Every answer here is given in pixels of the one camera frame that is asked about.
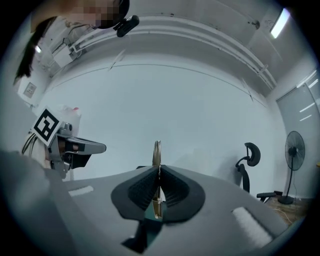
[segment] wooden floor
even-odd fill
[[[307,215],[312,202],[312,199],[295,198],[292,204],[281,204],[278,198],[271,197],[265,204],[274,209],[289,226]]]

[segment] chair headrest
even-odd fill
[[[250,151],[251,151],[251,157],[246,162],[247,165],[251,166],[251,167],[254,167],[257,164],[259,164],[260,158],[261,158],[261,153],[260,153],[259,148],[255,144],[253,144],[251,142],[247,142],[244,145],[246,146],[247,150],[250,149]]]

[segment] black rubber gripper pad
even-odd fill
[[[204,205],[205,191],[194,180],[162,165],[119,184],[111,193],[111,200],[125,219],[143,221],[145,210],[161,186],[166,199],[167,210],[164,223],[184,222],[192,218]]]

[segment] office chair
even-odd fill
[[[242,175],[242,184],[243,184],[243,190],[250,193],[250,179],[249,175],[246,171],[245,165],[243,163],[240,164],[242,160],[246,160],[246,163],[250,167],[255,167],[259,162],[261,158],[261,153],[259,148],[251,143],[247,142],[244,144],[246,146],[246,156],[242,157],[236,164],[235,167],[237,168],[237,171],[241,173]],[[276,193],[270,192],[270,193],[259,193],[256,195],[257,198],[260,198],[260,201],[263,203],[267,202],[268,198],[275,197]]]

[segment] standing fan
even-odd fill
[[[302,166],[305,159],[305,143],[300,133],[298,133],[297,131],[290,132],[288,137],[286,138],[285,159],[288,167],[291,170],[290,181],[286,196],[279,197],[278,201],[281,204],[290,205],[294,202],[294,199],[291,196],[288,196],[291,185],[292,172],[297,171]]]

